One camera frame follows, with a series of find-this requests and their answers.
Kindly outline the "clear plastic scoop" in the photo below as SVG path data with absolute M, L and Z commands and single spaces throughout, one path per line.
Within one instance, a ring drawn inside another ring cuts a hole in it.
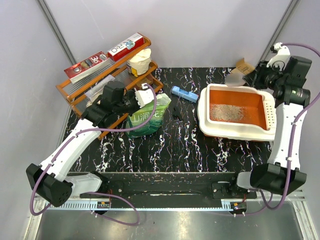
M 230 73 L 225 77 L 225 84 L 228 87 L 241 87 L 246 84 L 246 81 L 243 79 L 245 75 L 243 73 Z

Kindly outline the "green litter bag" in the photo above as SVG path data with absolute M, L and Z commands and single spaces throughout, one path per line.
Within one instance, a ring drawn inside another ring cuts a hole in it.
M 152 118 L 141 128 L 127 131 L 126 135 L 131 138 L 139 138 L 155 133 L 163 124 L 164 115 L 171 103 L 171 99 L 166 93 L 161 93 L 156 96 L 156 109 Z M 148 103 L 145 107 L 139 109 L 132 116 L 128 116 L 125 128 L 134 128 L 144 123 L 153 111 L 154 101 Z

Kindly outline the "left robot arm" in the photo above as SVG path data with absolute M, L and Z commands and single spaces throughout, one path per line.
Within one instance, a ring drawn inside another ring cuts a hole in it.
M 106 178 L 99 173 L 87 173 L 69 177 L 73 164 L 84 150 L 103 132 L 134 131 L 145 125 L 142 124 L 128 129 L 111 128 L 111 122 L 121 114 L 132 115 L 150 102 L 156 102 L 156 93 L 147 83 L 141 90 L 125 90 L 121 81 L 110 80 L 101 87 L 102 94 L 89 105 L 75 128 L 61 145 L 39 165 L 30 164 L 26 175 L 32 189 L 29 202 L 30 212 L 34 210 L 35 195 L 44 198 L 50 205 L 59 207 L 71 196 L 94 194 L 102 198 L 108 193 Z

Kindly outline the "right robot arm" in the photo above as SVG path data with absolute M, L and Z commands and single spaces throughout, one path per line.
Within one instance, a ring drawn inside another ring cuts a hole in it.
M 300 171 L 299 147 L 311 98 L 311 92 L 303 86 L 311 65 L 310 59 L 300 56 L 289 56 L 287 60 L 263 60 L 243 77 L 257 90 L 273 91 L 276 130 L 267 163 L 254 167 L 251 172 L 240 172 L 227 186 L 231 197 L 239 198 L 250 189 L 286 196 L 306 182 L 307 174 Z

